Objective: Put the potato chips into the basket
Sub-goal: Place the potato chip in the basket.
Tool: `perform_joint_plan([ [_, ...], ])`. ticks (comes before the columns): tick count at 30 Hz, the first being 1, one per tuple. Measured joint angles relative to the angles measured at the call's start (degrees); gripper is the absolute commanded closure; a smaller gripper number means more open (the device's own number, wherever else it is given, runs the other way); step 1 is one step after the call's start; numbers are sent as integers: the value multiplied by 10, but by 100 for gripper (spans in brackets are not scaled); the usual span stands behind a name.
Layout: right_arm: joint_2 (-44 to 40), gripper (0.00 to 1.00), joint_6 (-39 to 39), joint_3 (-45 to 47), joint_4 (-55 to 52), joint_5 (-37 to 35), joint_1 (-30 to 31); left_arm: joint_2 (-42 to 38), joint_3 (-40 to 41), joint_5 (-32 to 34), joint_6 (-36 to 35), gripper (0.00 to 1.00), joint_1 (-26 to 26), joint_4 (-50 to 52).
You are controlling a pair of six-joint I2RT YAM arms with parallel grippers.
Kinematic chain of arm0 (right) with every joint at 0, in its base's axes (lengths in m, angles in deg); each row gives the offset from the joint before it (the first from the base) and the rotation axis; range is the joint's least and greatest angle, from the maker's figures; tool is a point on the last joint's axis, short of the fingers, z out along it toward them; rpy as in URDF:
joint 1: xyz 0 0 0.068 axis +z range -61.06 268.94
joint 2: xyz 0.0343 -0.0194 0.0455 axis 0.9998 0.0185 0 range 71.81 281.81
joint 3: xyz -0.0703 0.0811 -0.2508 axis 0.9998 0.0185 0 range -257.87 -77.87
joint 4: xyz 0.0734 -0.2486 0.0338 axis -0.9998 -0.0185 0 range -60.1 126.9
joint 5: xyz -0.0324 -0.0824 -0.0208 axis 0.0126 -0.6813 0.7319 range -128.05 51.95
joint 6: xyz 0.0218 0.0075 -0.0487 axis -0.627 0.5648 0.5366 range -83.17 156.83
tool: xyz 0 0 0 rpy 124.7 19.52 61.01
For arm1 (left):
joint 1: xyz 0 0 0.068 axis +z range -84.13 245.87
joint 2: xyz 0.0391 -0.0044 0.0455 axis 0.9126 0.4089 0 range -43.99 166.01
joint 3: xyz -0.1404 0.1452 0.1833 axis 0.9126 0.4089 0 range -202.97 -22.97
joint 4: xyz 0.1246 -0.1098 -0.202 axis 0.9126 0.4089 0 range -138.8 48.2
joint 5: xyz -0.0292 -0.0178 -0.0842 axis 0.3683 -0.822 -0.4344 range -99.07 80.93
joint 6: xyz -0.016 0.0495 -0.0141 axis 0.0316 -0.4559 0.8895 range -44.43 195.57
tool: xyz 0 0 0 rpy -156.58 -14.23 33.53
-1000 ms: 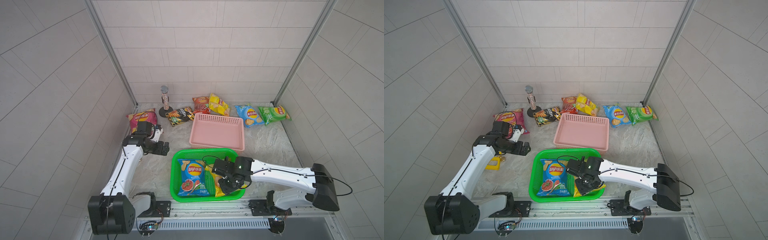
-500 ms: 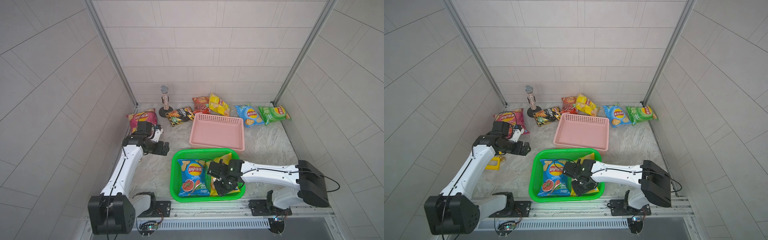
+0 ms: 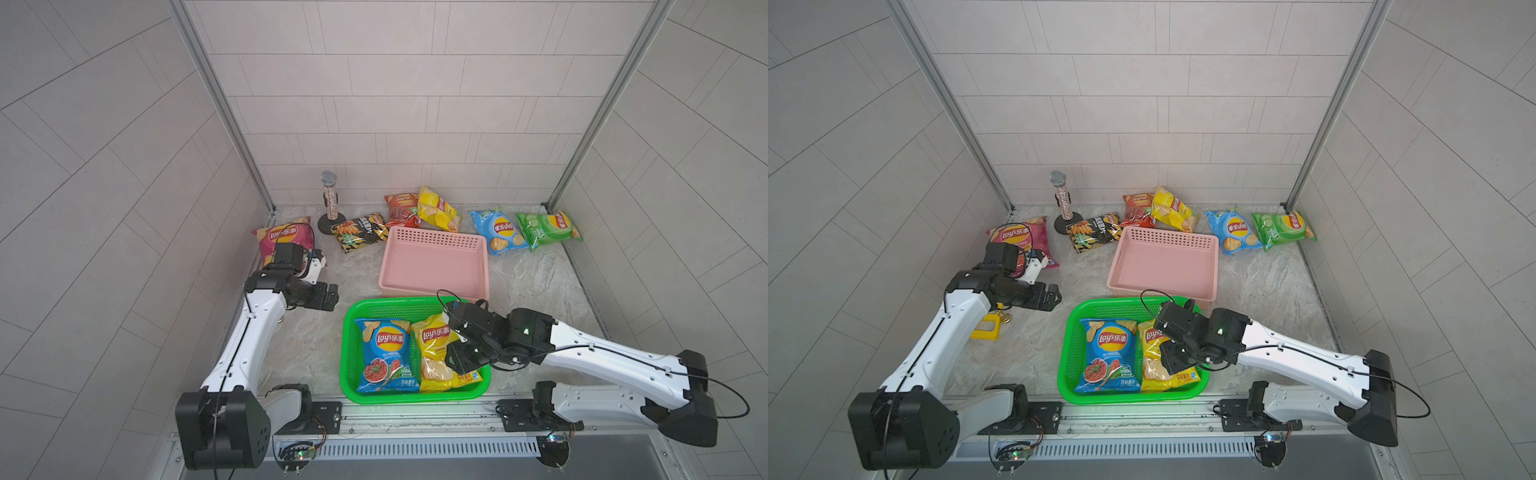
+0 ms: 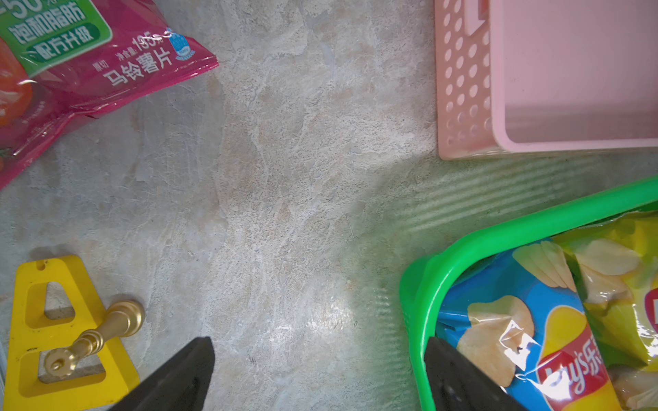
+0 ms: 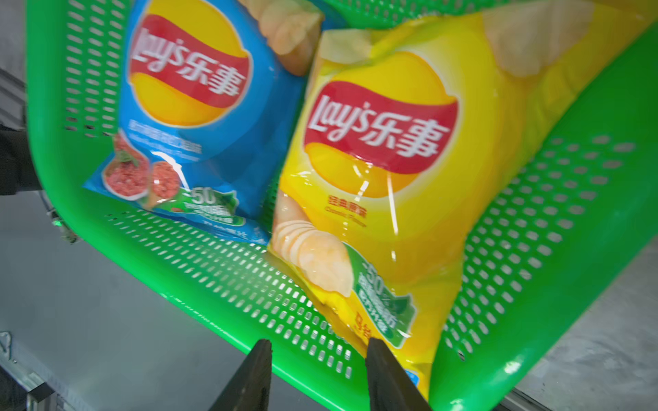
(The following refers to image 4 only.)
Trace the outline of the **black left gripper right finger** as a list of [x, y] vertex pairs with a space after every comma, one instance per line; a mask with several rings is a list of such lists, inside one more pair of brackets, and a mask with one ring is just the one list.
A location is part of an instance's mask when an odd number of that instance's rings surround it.
[[430, 337], [424, 363], [437, 410], [526, 410], [444, 339]]

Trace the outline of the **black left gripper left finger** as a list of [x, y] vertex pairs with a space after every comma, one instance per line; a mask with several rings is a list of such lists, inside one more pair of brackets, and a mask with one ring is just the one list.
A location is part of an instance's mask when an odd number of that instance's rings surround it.
[[214, 373], [210, 337], [197, 337], [140, 383], [111, 411], [202, 411]]

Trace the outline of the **dark blue chips bag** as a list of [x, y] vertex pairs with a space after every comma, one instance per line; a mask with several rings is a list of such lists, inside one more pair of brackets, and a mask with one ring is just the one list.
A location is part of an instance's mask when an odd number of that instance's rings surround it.
[[470, 267], [447, 292], [436, 335], [526, 409], [620, 409], [565, 252], [551, 240]]

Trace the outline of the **yellow chips bag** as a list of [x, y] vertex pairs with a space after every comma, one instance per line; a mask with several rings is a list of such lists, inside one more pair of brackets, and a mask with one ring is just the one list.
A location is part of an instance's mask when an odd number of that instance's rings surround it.
[[657, 408], [657, 213], [555, 236], [625, 410]]

